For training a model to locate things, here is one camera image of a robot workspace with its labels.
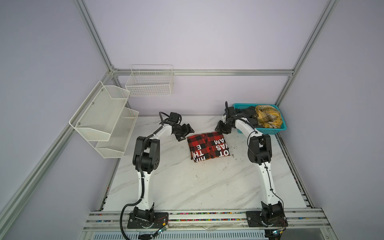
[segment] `marble table surface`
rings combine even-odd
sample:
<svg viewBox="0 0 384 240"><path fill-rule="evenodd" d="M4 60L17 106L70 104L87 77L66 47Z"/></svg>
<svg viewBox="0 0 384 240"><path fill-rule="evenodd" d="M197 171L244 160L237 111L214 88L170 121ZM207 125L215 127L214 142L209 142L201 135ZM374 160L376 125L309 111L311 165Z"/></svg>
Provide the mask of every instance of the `marble table surface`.
<svg viewBox="0 0 384 240"><path fill-rule="evenodd" d="M184 116L200 134L213 132L221 116ZM121 159L109 190L104 211L121 211L138 199L139 180L132 164L138 136L148 136L159 127L159 117L138 117L127 151ZM261 208L262 191L256 165L247 157L247 138L236 129L225 135L231 156L194 162L188 142L174 135L160 141L160 164L152 172L155 210L206 210ZM274 135L271 135L271 169L276 194L284 208L305 208L306 204Z"/></svg>

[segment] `yellow plaid cloth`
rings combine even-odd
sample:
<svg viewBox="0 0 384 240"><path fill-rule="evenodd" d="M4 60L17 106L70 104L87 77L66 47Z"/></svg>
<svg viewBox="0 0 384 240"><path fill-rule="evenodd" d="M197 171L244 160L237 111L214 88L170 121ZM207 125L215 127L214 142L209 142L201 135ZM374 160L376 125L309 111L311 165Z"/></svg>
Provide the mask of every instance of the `yellow plaid cloth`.
<svg viewBox="0 0 384 240"><path fill-rule="evenodd" d="M283 120L281 113L270 105L257 105L255 118L264 128L281 128Z"/></svg>

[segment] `folded shirt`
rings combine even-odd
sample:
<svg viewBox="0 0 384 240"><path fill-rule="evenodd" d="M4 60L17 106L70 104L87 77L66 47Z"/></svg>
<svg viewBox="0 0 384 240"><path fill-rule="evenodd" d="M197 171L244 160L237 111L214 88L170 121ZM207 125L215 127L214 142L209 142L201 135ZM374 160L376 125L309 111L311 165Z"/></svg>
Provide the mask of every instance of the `folded shirt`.
<svg viewBox="0 0 384 240"><path fill-rule="evenodd" d="M210 132L187 137L191 160L201 162L215 157L230 156L221 132Z"/></svg>

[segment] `white mesh shelf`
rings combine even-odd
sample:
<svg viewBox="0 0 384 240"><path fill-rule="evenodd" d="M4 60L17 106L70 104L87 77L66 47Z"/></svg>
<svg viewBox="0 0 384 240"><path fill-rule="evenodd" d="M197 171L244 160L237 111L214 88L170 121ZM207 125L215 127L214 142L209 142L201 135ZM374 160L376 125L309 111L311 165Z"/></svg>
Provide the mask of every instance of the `white mesh shelf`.
<svg viewBox="0 0 384 240"><path fill-rule="evenodd" d="M128 146L139 112L124 108L109 141L98 142L95 149L103 158L121 158Z"/></svg>
<svg viewBox="0 0 384 240"><path fill-rule="evenodd" d="M129 91L116 86L102 86L74 129L87 141L108 141L126 105Z"/></svg>
<svg viewBox="0 0 384 240"><path fill-rule="evenodd" d="M125 85L132 97L167 96L174 85L172 65L131 65Z"/></svg>
<svg viewBox="0 0 384 240"><path fill-rule="evenodd" d="M84 113L80 107L70 120L103 158L121 158L127 149L139 115L125 107L128 97L128 90L99 82L82 104L87 106Z"/></svg>

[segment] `metal bracket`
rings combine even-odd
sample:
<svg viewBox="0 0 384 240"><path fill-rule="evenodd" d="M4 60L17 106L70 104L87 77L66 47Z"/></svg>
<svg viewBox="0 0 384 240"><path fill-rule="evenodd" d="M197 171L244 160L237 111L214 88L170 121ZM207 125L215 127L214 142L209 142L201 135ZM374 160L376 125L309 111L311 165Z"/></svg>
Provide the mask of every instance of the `metal bracket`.
<svg viewBox="0 0 384 240"><path fill-rule="evenodd" d="M245 212L245 214L247 216L248 227L265 227L265 225L262 224L261 211L248 211L248 212ZM284 218L285 226L288 226L288 222L286 220L285 214L283 218ZM277 223L269 227L271 228L284 227L284 225L282 222L278 221Z"/></svg>
<svg viewBox="0 0 384 240"><path fill-rule="evenodd" d="M131 212L129 214L129 220L127 224L128 229L140 229L140 228L155 228L159 229L163 226L163 223L168 223L168 213L167 212L155 212L155 217L153 224L151 226L146 227L145 222L138 220L135 218L134 213Z"/></svg>

